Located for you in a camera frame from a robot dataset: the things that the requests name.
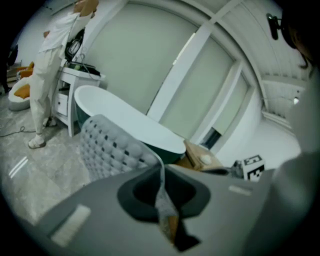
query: drawer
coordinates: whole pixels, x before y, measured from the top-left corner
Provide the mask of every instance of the drawer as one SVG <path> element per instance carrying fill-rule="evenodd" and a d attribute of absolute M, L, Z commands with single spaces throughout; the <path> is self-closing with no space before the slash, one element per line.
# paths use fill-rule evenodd
<path fill-rule="evenodd" d="M 68 115 L 68 96 L 57 93 L 54 101 L 54 109 L 58 113 L 67 116 Z"/>

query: headphones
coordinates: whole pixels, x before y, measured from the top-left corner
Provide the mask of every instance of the headphones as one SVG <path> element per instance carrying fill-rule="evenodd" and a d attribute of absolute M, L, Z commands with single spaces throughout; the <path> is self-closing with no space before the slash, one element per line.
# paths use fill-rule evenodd
<path fill-rule="evenodd" d="M 69 63 L 79 51 L 85 37 L 85 29 L 82 29 L 71 41 L 66 44 L 64 55 Z"/>

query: dark green bathtub exterior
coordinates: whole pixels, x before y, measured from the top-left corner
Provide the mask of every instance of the dark green bathtub exterior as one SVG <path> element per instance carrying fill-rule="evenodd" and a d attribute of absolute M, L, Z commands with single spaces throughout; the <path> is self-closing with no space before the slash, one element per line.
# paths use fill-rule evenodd
<path fill-rule="evenodd" d="M 78 119 L 78 124 L 80 126 L 80 129 L 82 128 L 82 126 L 84 125 L 85 121 L 87 119 L 90 118 L 90 116 L 85 113 L 76 103 L 76 115 L 77 115 L 77 119 Z M 181 158 L 181 156 L 183 154 L 177 154 L 177 153 L 173 153 L 152 145 L 149 145 L 147 143 L 144 143 L 148 148 L 150 148 L 152 151 L 154 151 L 163 161 L 163 163 L 165 165 L 168 164 L 173 164 L 175 163 L 177 160 L 179 160 Z"/>

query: round cushion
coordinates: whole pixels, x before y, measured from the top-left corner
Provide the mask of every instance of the round cushion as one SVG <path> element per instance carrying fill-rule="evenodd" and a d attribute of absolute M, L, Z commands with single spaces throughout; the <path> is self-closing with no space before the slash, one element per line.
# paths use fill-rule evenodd
<path fill-rule="evenodd" d="M 25 99 L 20 98 L 18 96 L 15 96 L 15 92 L 21 88 L 22 86 L 25 86 L 28 84 L 28 77 L 22 78 L 20 81 L 18 81 L 9 92 L 9 109 L 11 111 L 21 111 L 26 110 L 30 108 L 30 98 L 27 97 Z"/>

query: white side table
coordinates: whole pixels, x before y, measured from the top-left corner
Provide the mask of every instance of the white side table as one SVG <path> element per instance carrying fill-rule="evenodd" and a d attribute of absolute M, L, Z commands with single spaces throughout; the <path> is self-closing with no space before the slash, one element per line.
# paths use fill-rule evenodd
<path fill-rule="evenodd" d="M 52 105 L 55 106 L 55 100 L 57 98 L 57 94 L 59 93 L 59 88 L 62 86 L 62 82 L 66 82 L 70 84 L 70 90 L 68 93 L 67 100 L 67 115 L 63 115 L 57 112 L 56 108 L 53 107 L 54 116 L 62 121 L 64 124 L 68 126 L 68 133 L 70 137 L 73 137 L 74 132 L 74 123 L 77 120 L 76 117 L 76 104 L 75 104 L 75 90 L 84 85 L 99 87 L 100 82 L 105 79 L 105 75 L 101 74 L 101 76 L 88 74 L 87 72 L 78 71 L 68 67 L 61 67 L 57 74 L 58 85 L 55 90 L 55 95 L 52 98 Z"/>

